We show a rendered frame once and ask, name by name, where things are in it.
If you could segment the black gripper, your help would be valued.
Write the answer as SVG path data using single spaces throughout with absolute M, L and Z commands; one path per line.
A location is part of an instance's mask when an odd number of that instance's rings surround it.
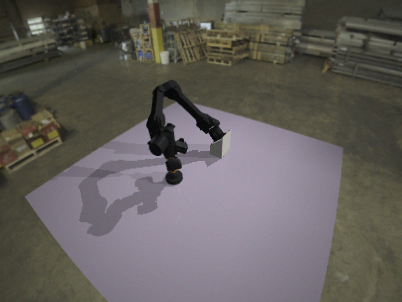
M 174 172 L 175 170 L 181 169 L 182 168 L 182 164 L 180 159 L 178 159 L 177 157 L 175 157 L 176 154 L 174 154 L 174 148 L 177 147 L 176 143 L 174 142 L 171 145 L 168 145 L 167 148 L 163 151 L 163 156 L 166 158 L 166 168 L 167 171 L 172 171 Z

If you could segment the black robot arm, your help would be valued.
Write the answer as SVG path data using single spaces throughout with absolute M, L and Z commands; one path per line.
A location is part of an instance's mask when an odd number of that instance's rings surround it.
M 167 123 L 165 125 L 165 116 L 163 114 L 164 97 L 168 97 L 176 101 L 196 120 L 196 126 L 205 134 L 209 132 L 214 142 L 220 140 L 226 133 L 219 127 L 219 120 L 211 117 L 209 114 L 202 113 L 195 105 L 193 105 L 181 92 L 180 86 L 174 80 L 158 85 L 152 92 L 152 109 L 147 121 L 147 128 L 150 133 L 151 140 L 147 143 L 152 154 L 160 156 L 168 145 L 176 143 L 174 154 L 176 152 L 186 154 L 188 145 L 184 142 L 184 138 L 175 141 L 174 128 L 175 125 Z M 213 127 L 214 126 L 214 127 Z M 212 128 L 211 128 L 212 127 Z M 210 129 L 211 128 L 211 129 Z

